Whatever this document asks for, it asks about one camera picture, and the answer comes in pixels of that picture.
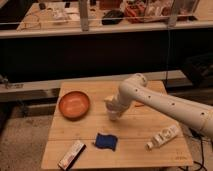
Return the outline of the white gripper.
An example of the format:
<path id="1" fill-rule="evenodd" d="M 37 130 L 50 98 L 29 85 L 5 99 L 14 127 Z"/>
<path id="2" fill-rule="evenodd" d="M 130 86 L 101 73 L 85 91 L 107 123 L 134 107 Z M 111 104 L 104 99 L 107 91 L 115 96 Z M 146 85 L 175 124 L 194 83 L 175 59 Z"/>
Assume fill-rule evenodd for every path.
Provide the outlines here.
<path id="1" fill-rule="evenodd" d="M 126 111 L 126 106 L 121 104 L 115 95 L 106 97 L 104 102 L 109 119 L 112 121 L 117 120 Z"/>

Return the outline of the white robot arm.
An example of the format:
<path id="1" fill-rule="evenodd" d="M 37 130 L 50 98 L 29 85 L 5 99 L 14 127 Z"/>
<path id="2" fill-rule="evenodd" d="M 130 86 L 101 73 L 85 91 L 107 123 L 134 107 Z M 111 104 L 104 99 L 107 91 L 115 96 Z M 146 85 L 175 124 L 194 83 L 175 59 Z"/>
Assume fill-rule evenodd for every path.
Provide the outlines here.
<path id="1" fill-rule="evenodd" d="M 141 73 L 123 80 L 118 92 L 104 99 L 109 118 L 116 120 L 136 101 L 213 139 L 213 106 L 159 93 L 147 88 L 147 84 Z"/>

